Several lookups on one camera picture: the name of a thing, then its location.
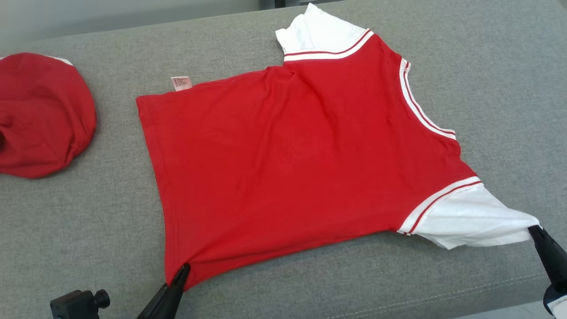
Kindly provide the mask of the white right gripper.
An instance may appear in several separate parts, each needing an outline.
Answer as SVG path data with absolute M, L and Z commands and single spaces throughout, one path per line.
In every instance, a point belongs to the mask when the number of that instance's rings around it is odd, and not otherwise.
M 528 227 L 528 231 L 551 281 L 543 305 L 552 316 L 567 316 L 567 253 L 541 226 Z

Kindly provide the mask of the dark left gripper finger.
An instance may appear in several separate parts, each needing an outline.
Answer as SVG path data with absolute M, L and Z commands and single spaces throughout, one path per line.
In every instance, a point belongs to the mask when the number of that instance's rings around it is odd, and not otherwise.
M 171 284 L 164 284 L 137 316 L 138 319 L 174 319 L 191 267 L 183 264 Z

